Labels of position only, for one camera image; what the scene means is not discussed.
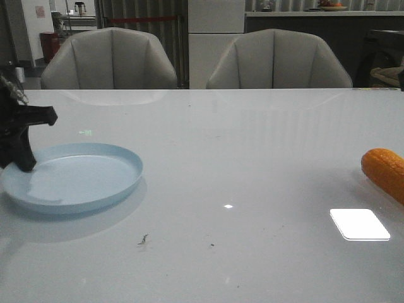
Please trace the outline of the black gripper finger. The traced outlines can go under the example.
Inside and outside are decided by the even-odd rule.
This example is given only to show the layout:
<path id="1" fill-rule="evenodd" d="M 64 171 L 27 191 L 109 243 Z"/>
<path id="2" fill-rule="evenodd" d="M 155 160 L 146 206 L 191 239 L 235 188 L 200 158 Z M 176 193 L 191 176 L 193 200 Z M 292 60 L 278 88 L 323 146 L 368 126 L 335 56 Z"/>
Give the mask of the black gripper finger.
<path id="1" fill-rule="evenodd" d="M 24 126 L 33 126 L 47 124 L 53 126 L 57 121 L 58 115 L 52 106 L 23 106 L 18 110 L 18 122 Z"/>
<path id="2" fill-rule="evenodd" d="M 37 163 L 29 141 L 29 127 L 18 130 L 11 139 L 12 162 L 23 172 L 30 172 Z"/>

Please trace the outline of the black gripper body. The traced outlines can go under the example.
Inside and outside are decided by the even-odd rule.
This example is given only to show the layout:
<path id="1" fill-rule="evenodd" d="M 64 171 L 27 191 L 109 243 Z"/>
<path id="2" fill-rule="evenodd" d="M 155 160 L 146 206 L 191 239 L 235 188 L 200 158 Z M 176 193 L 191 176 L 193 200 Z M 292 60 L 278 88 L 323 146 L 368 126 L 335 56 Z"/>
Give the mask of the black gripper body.
<path id="1" fill-rule="evenodd" d="M 18 100 L 18 87 L 12 82 L 1 84 L 1 167 L 12 163 L 10 154 L 11 139 L 21 126 L 15 122 L 21 106 Z"/>

